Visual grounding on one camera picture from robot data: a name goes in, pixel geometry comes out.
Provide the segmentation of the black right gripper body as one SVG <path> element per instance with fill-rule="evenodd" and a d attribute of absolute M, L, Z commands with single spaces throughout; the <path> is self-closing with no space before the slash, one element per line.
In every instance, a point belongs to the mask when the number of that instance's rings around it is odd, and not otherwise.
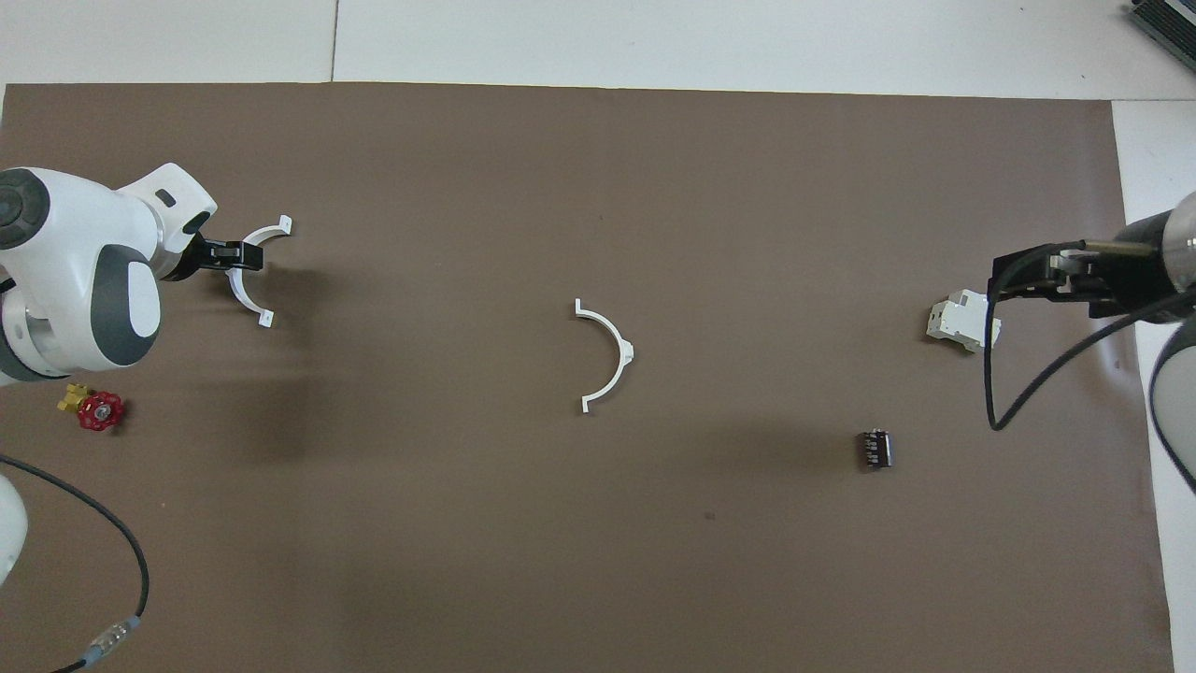
<path fill-rule="evenodd" d="M 1171 210 L 1155 214 L 1155 216 L 1141 219 L 1139 222 L 1124 227 L 1115 241 L 1137 241 L 1153 244 L 1161 247 L 1163 230 L 1165 230 Z M 1081 293 L 1092 295 L 1081 299 L 1088 302 L 1088 316 L 1091 319 L 1119 318 L 1129 312 L 1148 307 L 1149 304 L 1161 301 L 1177 294 L 1174 283 L 1168 277 L 1166 267 L 1163 264 L 1161 252 L 1155 252 L 1149 257 L 1131 257 L 1112 253 L 1096 253 L 1092 251 L 1078 251 L 1068 249 L 1063 253 L 1067 257 L 1076 257 L 1086 265 L 1086 276 L 1093 280 L 1081 281 Z M 1102 290 L 1097 289 L 1097 280 L 1102 282 Z M 1165 308 L 1139 319 L 1154 324 L 1168 324 L 1177 322 L 1177 308 Z"/>

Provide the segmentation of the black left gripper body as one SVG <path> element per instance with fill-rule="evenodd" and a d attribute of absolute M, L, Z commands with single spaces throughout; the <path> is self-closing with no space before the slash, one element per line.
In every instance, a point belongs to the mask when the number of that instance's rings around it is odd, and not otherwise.
<path fill-rule="evenodd" d="M 212 213 L 197 213 L 183 224 L 171 235 L 172 243 L 185 243 L 179 251 L 166 249 L 166 261 L 163 263 L 163 281 L 181 281 L 190 279 L 206 261 L 212 257 L 212 241 L 201 234 L 202 226 L 209 221 Z"/>

